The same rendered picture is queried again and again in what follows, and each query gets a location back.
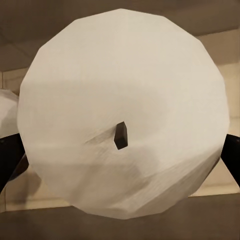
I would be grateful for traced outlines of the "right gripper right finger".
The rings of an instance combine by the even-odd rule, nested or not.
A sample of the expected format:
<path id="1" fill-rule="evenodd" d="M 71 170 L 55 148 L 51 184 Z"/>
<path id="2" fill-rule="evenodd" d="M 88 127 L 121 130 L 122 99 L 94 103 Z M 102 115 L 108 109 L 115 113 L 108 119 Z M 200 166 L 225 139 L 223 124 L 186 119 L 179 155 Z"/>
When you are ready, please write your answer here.
<path id="1" fill-rule="evenodd" d="M 225 165 L 240 186 L 240 137 L 227 134 L 221 156 Z"/>

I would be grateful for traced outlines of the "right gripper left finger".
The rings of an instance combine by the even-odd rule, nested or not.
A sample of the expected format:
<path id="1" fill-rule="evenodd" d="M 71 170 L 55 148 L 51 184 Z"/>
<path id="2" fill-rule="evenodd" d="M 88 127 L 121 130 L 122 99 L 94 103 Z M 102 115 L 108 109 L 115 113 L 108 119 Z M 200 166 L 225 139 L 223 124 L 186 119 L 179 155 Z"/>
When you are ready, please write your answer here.
<path id="1" fill-rule="evenodd" d="M 0 138 L 0 193 L 24 154 L 20 133 Z"/>

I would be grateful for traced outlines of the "pillar candle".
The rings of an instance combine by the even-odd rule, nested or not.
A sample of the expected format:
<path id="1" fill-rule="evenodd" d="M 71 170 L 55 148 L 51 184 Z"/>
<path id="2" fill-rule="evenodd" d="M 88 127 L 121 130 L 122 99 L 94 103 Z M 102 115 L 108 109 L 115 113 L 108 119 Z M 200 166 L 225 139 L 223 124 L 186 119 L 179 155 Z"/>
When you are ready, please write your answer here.
<path id="1" fill-rule="evenodd" d="M 76 19 L 39 49 L 20 85 L 29 165 L 87 214 L 132 219 L 191 196 L 229 126 L 225 79 L 202 42 L 153 13 Z"/>
<path id="2" fill-rule="evenodd" d="M 0 139 L 19 133 L 17 127 L 19 98 L 11 90 L 0 88 Z M 8 181 L 19 177 L 29 166 L 25 153 Z"/>

